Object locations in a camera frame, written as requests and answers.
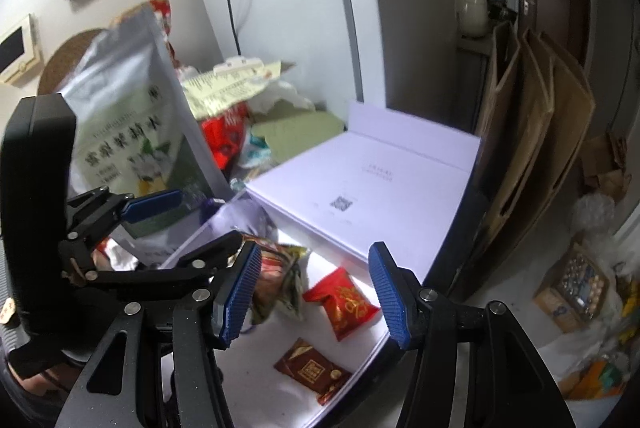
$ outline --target qr code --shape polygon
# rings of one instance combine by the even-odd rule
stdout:
[[[338,197],[331,203],[331,205],[339,211],[346,211],[351,206],[351,204],[353,204],[353,202],[348,201],[344,197]]]

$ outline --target brown paper bag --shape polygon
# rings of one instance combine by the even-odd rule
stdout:
[[[532,33],[529,44],[538,64],[553,64],[554,114],[520,199],[486,253],[488,261],[493,259],[494,263],[516,249],[549,207],[580,153],[595,108],[584,74],[580,78],[573,74],[555,53],[557,43],[547,35],[540,39]]]
[[[522,94],[519,98],[516,125],[516,148],[502,184],[484,218],[483,233],[476,252],[485,251],[511,216],[542,147],[546,130],[554,112],[554,80],[552,63],[543,54],[542,44],[533,39],[542,69],[529,45],[530,30],[520,38],[522,48]]]
[[[580,151],[582,180],[587,191],[599,191],[617,202],[626,195],[631,174],[626,173],[626,140],[610,132],[589,139]]]
[[[513,126],[510,109],[514,102],[514,85],[520,69],[520,43],[510,22],[494,28],[482,108],[476,127],[481,138],[473,173],[474,184],[488,198],[494,198],[502,174],[514,153],[509,134]]]

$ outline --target rice bag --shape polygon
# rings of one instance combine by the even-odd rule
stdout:
[[[78,117],[72,193],[109,186],[136,197],[181,189],[180,207],[111,234],[148,266],[200,225],[199,207],[232,192],[189,110],[150,8],[98,35],[60,93]]]

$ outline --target white box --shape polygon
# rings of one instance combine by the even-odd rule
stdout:
[[[353,102],[349,130],[247,186],[276,225],[369,281],[369,246],[384,241],[423,280],[451,226],[479,138]]]

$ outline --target white refrigerator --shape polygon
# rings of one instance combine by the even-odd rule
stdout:
[[[204,0],[223,56],[236,55],[226,0]],[[319,108],[359,100],[450,123],[454,0],[231,0],[242,55],[282,59]]]

